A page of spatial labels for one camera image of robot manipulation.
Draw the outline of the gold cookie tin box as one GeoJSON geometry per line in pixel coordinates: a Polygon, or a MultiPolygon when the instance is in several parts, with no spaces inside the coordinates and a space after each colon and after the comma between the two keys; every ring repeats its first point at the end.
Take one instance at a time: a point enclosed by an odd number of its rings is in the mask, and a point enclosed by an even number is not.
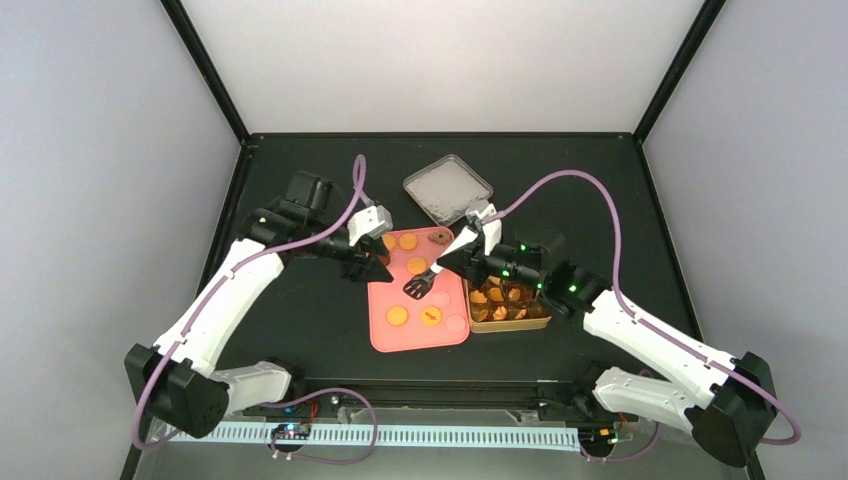
{"type": "Polygon", "coordinates": [[[464,281],[473,333],[503,333],[545,328],[552,315],[528,286],[490,276],[480,286],[464,281]]]}

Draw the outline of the pink plastic tray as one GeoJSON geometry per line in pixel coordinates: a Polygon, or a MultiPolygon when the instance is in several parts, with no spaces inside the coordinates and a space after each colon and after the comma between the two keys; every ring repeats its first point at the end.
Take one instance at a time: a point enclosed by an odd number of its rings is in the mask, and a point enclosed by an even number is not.
{"type": "Polygon", "coordinates": [[[466,293],[463,280],[459,276],[450,271],[440,273],[431,291],[421,300],[414,300],[402,291],[404,284],[413,277],[406,269],[407,261],[410,258],[423,257],[430,266],[448,246],[437,245],[428,240],[430,232],[440,229],[449,230],[445,227],[428,227],[397,230],[383,235],[383,241],[390,254],[387,267],[394,276],[394,281],[391,283],[370,283],[367,286],[370,341],[377,351],[393,353],[453,346],[464,342],[469,336],[470,325],[466,293]],[[398,237],[406,232],[418,235],[419,244],[415,250],[406,251],[398,246],[398,237]],[[451,303],[447,307],[439,308],[443,314],[440,324],[435,327],[425,326],[420,321],[420,312],[424,307],[434,306],[431,297],[432,293],[436,291],[448,292],[451,295],[451,303]],[[409,318],[404,325],[392,326],[386,321],[386,312],[392,306],[403,306],[407,309],[409,318]],[[464,332],[450,332],[445,324],[445,320],[450,315],[465,317],[468,328],[464,332]]]}

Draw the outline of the clear plastic lid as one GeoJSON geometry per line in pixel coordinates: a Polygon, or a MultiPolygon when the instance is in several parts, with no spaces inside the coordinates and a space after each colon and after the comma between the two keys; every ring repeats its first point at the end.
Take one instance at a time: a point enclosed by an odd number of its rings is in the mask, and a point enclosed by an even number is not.
{"type": "Polygon", "coordinates": [[[438,226],[464,217],[466,209],[493,195],[493,187],[455,154],[420,169],[402,182],[404,190],[438,226]]]}

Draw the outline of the metal tongs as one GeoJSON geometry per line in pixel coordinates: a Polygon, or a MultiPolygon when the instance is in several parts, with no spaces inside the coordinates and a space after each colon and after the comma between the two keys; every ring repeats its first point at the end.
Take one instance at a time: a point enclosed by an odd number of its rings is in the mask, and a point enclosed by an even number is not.
{"type": "Polygon", "coordinates": [[[414,300],[423,299],[443,271],[450,271],[465,278],[471,265],[472,250],[478,245],[480,237],[481,235],[468,226],[464,227],[424,273],[413,276],[404,284],[403,293],[414,300]]]}

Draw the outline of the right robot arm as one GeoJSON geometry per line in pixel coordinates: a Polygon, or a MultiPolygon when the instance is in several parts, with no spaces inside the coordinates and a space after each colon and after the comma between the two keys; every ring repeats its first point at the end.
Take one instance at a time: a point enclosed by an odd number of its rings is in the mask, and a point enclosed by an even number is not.
{"type": "Polygon", "coordinates": [[[748,465],[777,417],[770,365],[748,352],[714,349],[617,296],[609,282],[571,263],[560,236],[496,243],[465,228],[431,264],[480,286],[498,278],[530,288],[551,314],[577,319],[583,330],[656,372],[645,378],[609,367],[569,392],[572,410],[593,419],[607,410],[635,414],[692,436],[716,460],[748,465]]]}

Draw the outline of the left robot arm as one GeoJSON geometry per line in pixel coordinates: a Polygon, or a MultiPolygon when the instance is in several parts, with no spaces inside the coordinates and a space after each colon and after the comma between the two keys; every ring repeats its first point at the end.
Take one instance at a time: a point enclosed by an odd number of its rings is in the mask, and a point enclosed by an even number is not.
{"type": "Polygon", "coordinates": [[[176,323],[152,346],[130,349],[124,365],[136,400],[138,447],[148,446],[140,437],[144,415],[202,438],[234,412],[284,400],[293,382],[291,368],[262,360],[222,370],[218,360],[254,302],[292,260],[334,260],[351,282],[392,282],[382,241],[393,227],[391,214],[364,194],[362,159],[354,164],[353,180],[351,201],[327,223],[322,217],[332,183],[296,173],[282,197],[248,216],[218,271],[176,323]]]}

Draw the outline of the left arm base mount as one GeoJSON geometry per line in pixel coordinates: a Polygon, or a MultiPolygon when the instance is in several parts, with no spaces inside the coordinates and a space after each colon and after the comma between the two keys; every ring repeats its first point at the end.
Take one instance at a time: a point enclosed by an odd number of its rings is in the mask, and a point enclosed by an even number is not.
{"type": "Polygon", "coordinates": [[[295,420],[309,420],[316,418],[322,409],[333,407],[331,400],[342,396],[337,389],[329,389],[326,392],[313,392],[303,398],[285,399],[267,404],[260,404],[246,408],[242,414],[245,416],[264,416],[294,418],[295,420]]]}

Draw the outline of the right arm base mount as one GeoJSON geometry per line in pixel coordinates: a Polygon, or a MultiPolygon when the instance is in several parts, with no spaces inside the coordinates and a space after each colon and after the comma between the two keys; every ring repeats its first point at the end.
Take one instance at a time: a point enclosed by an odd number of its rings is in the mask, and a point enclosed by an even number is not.
{"type": "Polygon", "coordinates": [[[572,382],[540,383],[530,406],[538,411],[541,420],[562,420],[578,426],[639,421],[637,415],[604,409],[588,390],[572,382]]]}

